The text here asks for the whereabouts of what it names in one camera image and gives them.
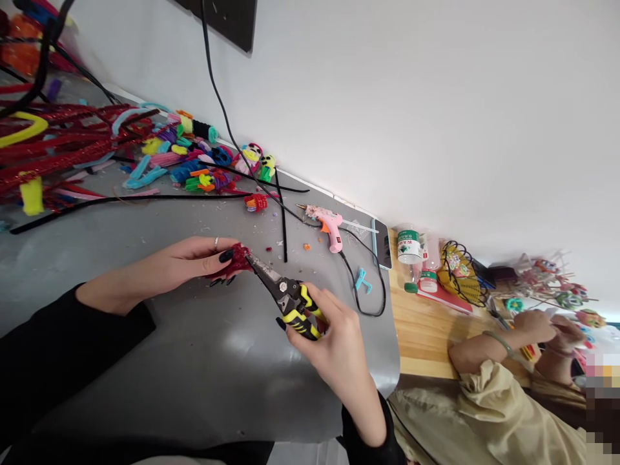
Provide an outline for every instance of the wire basket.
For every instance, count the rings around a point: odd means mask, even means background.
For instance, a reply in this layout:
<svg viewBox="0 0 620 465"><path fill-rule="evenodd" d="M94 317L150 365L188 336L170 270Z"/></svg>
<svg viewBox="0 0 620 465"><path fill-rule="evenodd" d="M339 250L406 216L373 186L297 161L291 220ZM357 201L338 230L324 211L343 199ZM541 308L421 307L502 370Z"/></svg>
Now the wire basket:
<svg viewBox="0 0 620 465"><path fill-rule="evenodd" d="M437 279L450 294L476 307L485 307L489 291L481 287L471 265L471 254L464 245L448 241L441 249L441 269Z"/></svg>

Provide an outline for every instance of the person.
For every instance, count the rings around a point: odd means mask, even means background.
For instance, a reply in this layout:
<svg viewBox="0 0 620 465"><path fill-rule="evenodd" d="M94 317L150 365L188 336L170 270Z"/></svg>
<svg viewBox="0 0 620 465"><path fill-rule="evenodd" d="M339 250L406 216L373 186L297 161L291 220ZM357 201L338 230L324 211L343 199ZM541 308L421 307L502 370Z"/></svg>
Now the person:
<svg viewBox="0 0 620 465"><path fill-rule="evenodd" d="M93 446L33 431L47 412L155 330L144 300L192 278L220 272L230 264L231 247L238 242L192 237L176 243L75 286L0 339L0 452L12 446L4 465L124 465L154 457L163 457L158 463L180 463L179 456L218 460L207 463L264 465L272 442L224 444L198 451L122 440ZM238 273L221 276L217 282L226 279L230 285ZM357 313L327 289L306 285L328 319L329 330L317 342L288 326L286 336L342 401L342 436L349 463L407 463L386 401L368 371Z"/></svg>
<svg viewBox="0 0 620 465"><path fill-rule="evenodd" d="M570 375L584 340L567 318L534 310L518 314L513 331L454 345L448 353L460 386L403 387L390 396L398 443L422 465L585 464L586 401ZM546 349L528 395L502 362L539 343Z"/></svg>

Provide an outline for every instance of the phone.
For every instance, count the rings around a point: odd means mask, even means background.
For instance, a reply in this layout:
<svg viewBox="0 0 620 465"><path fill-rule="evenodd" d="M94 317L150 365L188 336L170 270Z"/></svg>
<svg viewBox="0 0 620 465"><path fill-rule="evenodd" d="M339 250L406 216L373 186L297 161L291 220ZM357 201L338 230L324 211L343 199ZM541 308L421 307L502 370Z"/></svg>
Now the phone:
<svg viewBox="0 0 620 465"><path fill-rule="evenodd" d="M389 243L389 230L385 224L373 218L372 228L378 232L373 233L373 252L379 258L379 265L383 269L392 269L392 254Z"/></svg>

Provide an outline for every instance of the black sleeve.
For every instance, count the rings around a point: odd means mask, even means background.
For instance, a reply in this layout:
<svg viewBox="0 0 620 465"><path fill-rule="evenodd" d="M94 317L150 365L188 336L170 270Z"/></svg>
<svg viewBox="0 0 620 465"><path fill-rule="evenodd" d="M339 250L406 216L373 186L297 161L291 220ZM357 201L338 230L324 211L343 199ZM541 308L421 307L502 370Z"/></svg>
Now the black sleeve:
<svg viewBox="0 0 620 465"><path fill-rule="evenodd" d="M111 315L78 302L78 287L0 339L0 452L155 329L144 304Z"/></svg>
<svg viewBox="0 0 620 465"><path fill-rule="evenodd" d="M377 392L383 409L383 416L386 419L387 438L383 446L372 448L367 446L360 438L357 428L353 423L351 414L342 406L342 437L349 456L350 465L407 465L407 458L396 442L394 436L394 423L389 412L388 403L383 396Z"/></svg>

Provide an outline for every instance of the black top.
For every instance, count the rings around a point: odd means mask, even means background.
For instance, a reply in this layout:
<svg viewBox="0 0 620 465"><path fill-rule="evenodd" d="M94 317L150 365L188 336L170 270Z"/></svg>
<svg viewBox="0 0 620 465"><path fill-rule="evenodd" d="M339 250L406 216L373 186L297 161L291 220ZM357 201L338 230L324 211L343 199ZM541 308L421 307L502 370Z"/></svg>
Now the black top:
<svg viewBox="0 0 620 465"><path fill-rule="evenodd" d="M267 463L272 442L190 450L134 441L95 446L33 433L32 428L46 413L87 386L155 330L144 304L127 316L111 315L78 302L76 289L0 339L0 453L13 444L3 465L127 465L158 455L216 459L227 465ZM406 463L386 401L378 395L387 424L387 440L379 448L363 443L351 415L342 408L342 435L351 465Z"/></svg>

